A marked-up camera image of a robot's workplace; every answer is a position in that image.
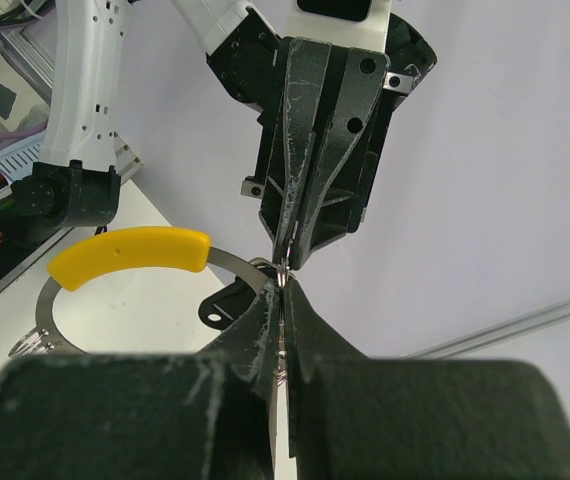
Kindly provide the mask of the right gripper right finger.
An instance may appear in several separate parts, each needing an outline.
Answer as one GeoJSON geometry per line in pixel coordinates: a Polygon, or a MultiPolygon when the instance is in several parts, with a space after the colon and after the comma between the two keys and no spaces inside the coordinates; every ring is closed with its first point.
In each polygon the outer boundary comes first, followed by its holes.
{"type": "Polygon", "coordinates": [[[570,424],[535,366],[370,358],[293,280],[282,314],[300,478],[570,479],[570,424]]]}

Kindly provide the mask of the large keyring with yellow grip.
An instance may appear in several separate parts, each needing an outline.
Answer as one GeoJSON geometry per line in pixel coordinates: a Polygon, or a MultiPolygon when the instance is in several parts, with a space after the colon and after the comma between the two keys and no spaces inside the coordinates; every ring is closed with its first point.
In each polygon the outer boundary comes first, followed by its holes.
{"type": "Polygon", "coordinates": [[[227,270],[258,293],[268,281],[259,263],[247,262],[211,245],[208,235],[177,227],[133,227],[83,240],[54,257],[36,303],[36,326],[8,352],[18,359],[34,355],[84,355],[56,325],[53,308],[60,291],[73,292],[88,282],[118,271],[141,268],[193,273],[207,265],[227,270]]]}

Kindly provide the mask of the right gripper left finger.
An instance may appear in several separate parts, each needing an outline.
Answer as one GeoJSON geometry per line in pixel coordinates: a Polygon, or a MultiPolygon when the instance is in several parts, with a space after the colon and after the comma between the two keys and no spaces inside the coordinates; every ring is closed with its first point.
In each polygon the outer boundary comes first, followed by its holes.
{"type": "Polygon", "coordinates": [[[279,297],[194,354],[40,355],[0,372],[0,479],[270,479],[279,297]]]}

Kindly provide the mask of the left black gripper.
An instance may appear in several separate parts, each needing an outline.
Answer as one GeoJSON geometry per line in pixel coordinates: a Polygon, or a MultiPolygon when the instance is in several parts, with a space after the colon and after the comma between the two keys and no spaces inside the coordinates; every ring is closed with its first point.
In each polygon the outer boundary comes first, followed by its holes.
{"type": "Polygon", "coordinates": [[[229,95],[259,112],[259,217],[273,260],[303,267],[355,232],[367,208],[393,112],[437,63],[397,15],[382,52],[280,37],[248,13],[207,63],[229,95]]]}

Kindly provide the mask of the black key fob with ring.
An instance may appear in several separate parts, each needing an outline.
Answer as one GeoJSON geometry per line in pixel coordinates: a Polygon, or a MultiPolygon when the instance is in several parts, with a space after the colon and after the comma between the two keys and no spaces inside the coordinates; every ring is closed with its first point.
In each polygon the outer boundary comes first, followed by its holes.
{"type": "MultiPolygon", "coordinates": [[[[270,279],[289,280],[294,277],[288,263],[273,263],[265,258],[256,257],[249,263],[270,279]]],[[[224,331],[246,312],[256,296],[255,291],[239,276],[234,281],[206,297],[199,305],[198,317],[207,327],[224,331]]]]}

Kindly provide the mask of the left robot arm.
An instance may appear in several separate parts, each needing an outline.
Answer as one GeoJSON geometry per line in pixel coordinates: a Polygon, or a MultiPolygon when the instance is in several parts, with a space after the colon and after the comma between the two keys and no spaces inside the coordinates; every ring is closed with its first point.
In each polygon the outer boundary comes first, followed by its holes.
{"type": "MultiPolygon", "coordinates": [[[[263,132],[251,187],[272,258],[300,269],[356,231],[394,111],[436,66],[388,1],[294,1],[277,32],[249,1],[175,5],[226,92],[263,132]]],[[[119,202],[112,98],[132,5],[60,1],[40,155],[14,188],[45,227],[97,227],[119,202]]]]}

